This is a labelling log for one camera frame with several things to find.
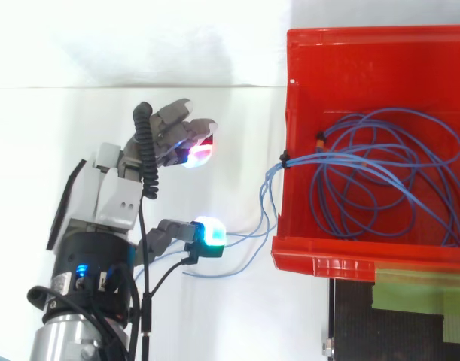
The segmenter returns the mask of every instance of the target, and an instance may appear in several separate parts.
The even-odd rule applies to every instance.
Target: robotic hand
[[[174,238],[187,242],[190,256],[181,264],[221,256],[224,244],[206,243],[208,237],[224,235],[219,225],[163,220],[138,247],[127,239],[138,213],[144,229],[142,196],[156,198],[160,166],[192,167],[211,156],[217,124],[210,119],[188,122],[191,111],[188,99],[155,114],[141,103],[133,112],[136,133],[124,150],[102,144],[96,157],[82,160],[69,176],[47,243],[56,254],[50,288],[33,287],[27,295],[44,311],[31,361],[133,361],[140,318],[145,337],[151,331],[151,311],[147,314],[145,307],[151,293],[146,290],[150,297],[143,297],[140,308],[133,267],[143,260],[147,267]],[[129,350],[123,331],[128,322],[133,324]],[[148,359],[144,345],[143,359]]]

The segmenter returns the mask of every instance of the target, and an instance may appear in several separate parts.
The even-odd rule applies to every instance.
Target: screw
[[[96,348],[92,344],[86,344],[81,351],[82,358],[88,361],[94,359],[95,355]]]
[[[323,344],[323,356],[326,357],[334,357],[334,339],[327,338],[325,343]]]

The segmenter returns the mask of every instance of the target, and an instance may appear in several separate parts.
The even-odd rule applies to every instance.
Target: white wall
[[[285,147],[285,96],[284,88],[0,90],[0,356],[27,360],[41,326],[42,313],[26,292],[50,278],[53,256],[45,245],[69,172],[100,142],[126,142],[135,105],[147,100],[159,108],[188,97],[194,117],[220,125],[209,164],[161,169],[159,198],[145,201],[147,227],[165,217],[208,214],[244,231],[257,222],[264,172]],[[139,239],[138,230],[131,239]],[[259,242],[195,269],[211,275],[238,269]],[[177,260],[151,267],[151,284]],[[155,297],[151,359],[323,359],[326,293],[325,279],[277,271],[270,242],[234,278],[200,280],[177,271]]]
[[[4,0],[0,87],[286,84],[297,27],[460,23],[460,0]]]

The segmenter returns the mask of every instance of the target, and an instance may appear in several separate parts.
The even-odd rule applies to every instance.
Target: red plastic bin
[[[318,131],[343,115],[386,107],[434,115],[460,135],[460,26],[288,32],[286,147],[291,158],[314,153]],[[397,121],[444,159],[456,153],[457,144],[438,126],[411,116]],[[460,179],[460,160],[451,168]],[[422,210],[412,231],[400,238],[332,238],[318,227],[309,208],[314,171],[314,165],[285,170],[282,214],[272,249],[279,269],[360,281],[374,281],[377,267],[460,273],[460,247],[440,247],[445,231]],[[417,180],[414,189],[446,217],[423,180]],[[395,231],[407,224],[409,215],[403,202],[379,216],[376,228]]]

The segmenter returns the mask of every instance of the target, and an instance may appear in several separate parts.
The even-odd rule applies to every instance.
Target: green mat
[[[443,340],[460,344],[460,275],[378,269],[372,292],[376,309],[442,314]]]

